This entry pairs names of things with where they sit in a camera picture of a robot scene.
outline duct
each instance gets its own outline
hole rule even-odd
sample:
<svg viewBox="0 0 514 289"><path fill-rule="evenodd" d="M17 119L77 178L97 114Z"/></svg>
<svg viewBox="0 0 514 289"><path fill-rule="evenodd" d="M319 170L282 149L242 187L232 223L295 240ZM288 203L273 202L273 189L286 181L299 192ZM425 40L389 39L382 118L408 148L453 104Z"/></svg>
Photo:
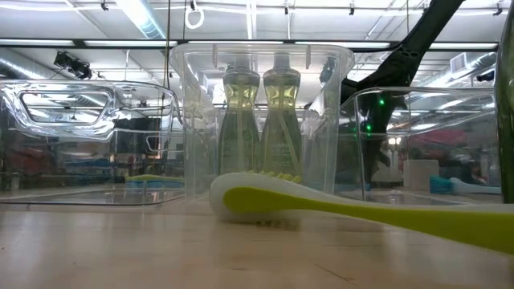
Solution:
<svg viewBox="0 0 514 289"><path fill-rule="evenodd" d="M466 63L465 69L458 73L452 73L451 68L448 67L436 75L433 75L421 83L417 84L419 87L430 87L430 88L448 88L454 82L470 77L472 75L484 72L489 68L492 68L496 64L496 53L490 52L484 53L470 53L466 52Z"/></svg>
<svg viewBox="0 0 514 289"><path fill-rule="evenodd" d="M48 67L7 48L0 48L0 74L7 79L67 79Z"/></svg>
<svg viewBox="0 0 514 289"><path fill-rule="evenodd" d="M116 0L116 4L147 39L165 39L147 0Z"/></svg>

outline plastic container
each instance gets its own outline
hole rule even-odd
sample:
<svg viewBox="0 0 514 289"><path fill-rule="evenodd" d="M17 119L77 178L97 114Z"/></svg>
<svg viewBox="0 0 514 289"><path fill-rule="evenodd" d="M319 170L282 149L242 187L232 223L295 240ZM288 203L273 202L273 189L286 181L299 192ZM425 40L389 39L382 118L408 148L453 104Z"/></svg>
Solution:
<svg viewBox="0 0 514 289"><path fill-rule="evenodd" d="M341 105L337 194L393 204L501 203L493 96L488 88L357 93ZM451 178L476 187L448 189Z"/></svg>
<svg viewBox="0 0 514 289"><path fill-rule="evenodd" d="M184 196L184 137L172 91L4 80L0 96L1 202L142 205Z"/></svg>
<svg viewBox="0 0 514 289"><path fill-rule="evenodd" d="M288 173L333 193L341 81L354 65L350 50L183 44L173 49L172 64L182 81L188 196L202 196L216 176L234 171Z"/></svg>

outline transparent storage box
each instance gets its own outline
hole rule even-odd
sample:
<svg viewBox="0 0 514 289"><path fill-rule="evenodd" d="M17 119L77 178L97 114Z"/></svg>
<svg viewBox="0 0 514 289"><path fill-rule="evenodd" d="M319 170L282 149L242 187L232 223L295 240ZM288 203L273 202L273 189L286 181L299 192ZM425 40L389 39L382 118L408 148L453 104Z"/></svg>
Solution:
<svg viewBox="0 0 514 289"><path fill-rule="evenodd" d="M350 50L183 44L173 49L172 65L182 82L188 196L204 195L220 174L244 171L283 174L334 192L341 81L354 65Z"/></svg>
<svg viewBox="0 0 514 289"><path fill-rule="evenodd" d="M373 88L341 105L338 195L393 204L501 203L499 169L492 89Z"/></svg>
<svg viewBox="0 0 514 289"><path fill-rule="evenodd" d="M183 197L175 94L147 83L0 81L0 201L144 205Z"/></svg>

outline table surface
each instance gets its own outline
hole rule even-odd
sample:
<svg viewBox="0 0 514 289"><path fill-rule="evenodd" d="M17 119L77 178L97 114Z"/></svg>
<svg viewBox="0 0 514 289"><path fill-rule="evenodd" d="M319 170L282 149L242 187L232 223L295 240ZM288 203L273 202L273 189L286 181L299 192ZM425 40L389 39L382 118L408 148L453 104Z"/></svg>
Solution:
<svg viewBox="0 0 514 289"><path fill-rule="evenodd" d="M514 258L302 212L220 222L206 201L0 206L0 288L514 288Z"/></svg>

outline ceiling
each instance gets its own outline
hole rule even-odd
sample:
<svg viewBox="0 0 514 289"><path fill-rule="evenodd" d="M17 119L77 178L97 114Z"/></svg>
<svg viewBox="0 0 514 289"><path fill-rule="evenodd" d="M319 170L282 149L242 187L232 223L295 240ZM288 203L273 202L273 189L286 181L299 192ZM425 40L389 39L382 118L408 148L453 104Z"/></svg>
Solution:
<svg viewBox="0 0 514 289"><path fill-rule="evenodd" d="M495 42L500 39L510 1L466 0L444 28L437 41ZM143 39L145 36L133 20L119 9L115 1L100 0L33 0L0 3L0 38L48 39ZM169 32L171 39L334 39L399 41L421 17L425 0L288 0L289 13L284 13L283 0L197 0L204 13L203 24L189 28L185 9L190 0L172 0ZM156 24L167 26L166 0L148 1ZM353 15L349 15L354 6ZM197 23L199 13L189 15ZM158 50L67 50L76 58L90 63L93 79L132 80L162 83L165 57ZM10 55L12 64L41 75L43 78L70 77L53 62L57 49L0 48L0 58ZM426 53L413 85L427 85L435 75L448 69L450 59L458 52ZM355 67L349 78L360 80L374 72L386 53L355 54ZM172 86L178 87L174 79Z"/></svg>

